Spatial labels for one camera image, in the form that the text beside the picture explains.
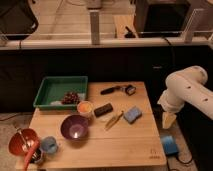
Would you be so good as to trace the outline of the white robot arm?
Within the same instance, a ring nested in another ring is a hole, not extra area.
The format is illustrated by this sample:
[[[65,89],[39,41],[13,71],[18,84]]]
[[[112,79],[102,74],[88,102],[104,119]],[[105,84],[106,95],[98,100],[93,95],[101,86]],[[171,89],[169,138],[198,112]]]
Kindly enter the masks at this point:
[[[164,110],[162,127],[168,129],[176,120],[185,103],[199,109],[213,120],[213,91],[205,87],[208,75],[200,66],[191,66],[175,71],[165,79],[166,89],[161,94],[158,104]]]

